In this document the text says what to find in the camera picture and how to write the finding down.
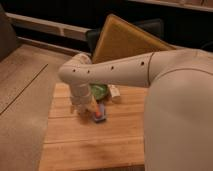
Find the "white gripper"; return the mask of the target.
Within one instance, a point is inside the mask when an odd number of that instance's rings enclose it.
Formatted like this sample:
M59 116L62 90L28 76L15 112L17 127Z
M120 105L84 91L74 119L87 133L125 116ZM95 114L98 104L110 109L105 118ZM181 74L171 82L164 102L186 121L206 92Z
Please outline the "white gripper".
M92 101L92 93L88 84L70 85L70 99L79 114L84 114Z

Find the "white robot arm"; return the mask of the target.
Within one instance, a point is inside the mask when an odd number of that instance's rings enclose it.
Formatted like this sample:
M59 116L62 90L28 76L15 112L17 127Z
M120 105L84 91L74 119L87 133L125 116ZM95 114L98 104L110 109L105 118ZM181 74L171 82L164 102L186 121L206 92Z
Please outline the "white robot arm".
M80 103L90 83L146 87L145 171L213 171L213 53L177 49L99 64L78 54L59 77Z

